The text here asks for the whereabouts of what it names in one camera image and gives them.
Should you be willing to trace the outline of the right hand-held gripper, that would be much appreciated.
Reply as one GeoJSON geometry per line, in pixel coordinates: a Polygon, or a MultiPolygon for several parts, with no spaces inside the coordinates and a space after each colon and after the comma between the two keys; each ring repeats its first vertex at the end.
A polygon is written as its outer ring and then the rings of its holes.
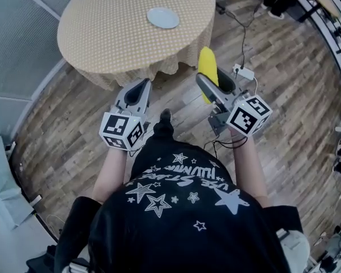
{"type": "Polygon", "coordinates": [[[217,68],[217,75],[219,87],[204,74],[196,75],[197,85],[214,105],[208,117],[213,132],[220,135],[231,127],[250,137],[266,123],[272,109],[260,96],[252,96],[248,90],[236,89],[230,73],[217,68]]]}

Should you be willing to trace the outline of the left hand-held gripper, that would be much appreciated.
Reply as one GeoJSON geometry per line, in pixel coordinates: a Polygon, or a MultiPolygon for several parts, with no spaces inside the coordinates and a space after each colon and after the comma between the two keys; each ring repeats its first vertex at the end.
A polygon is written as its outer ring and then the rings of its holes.
{"type": "Polygon", "coordinates": [[[148,78],[123,87],[110,111],[105,112],[99,136],[108,147],[131,151],[147,129],[147,109],[152,91],[148,78]]]}

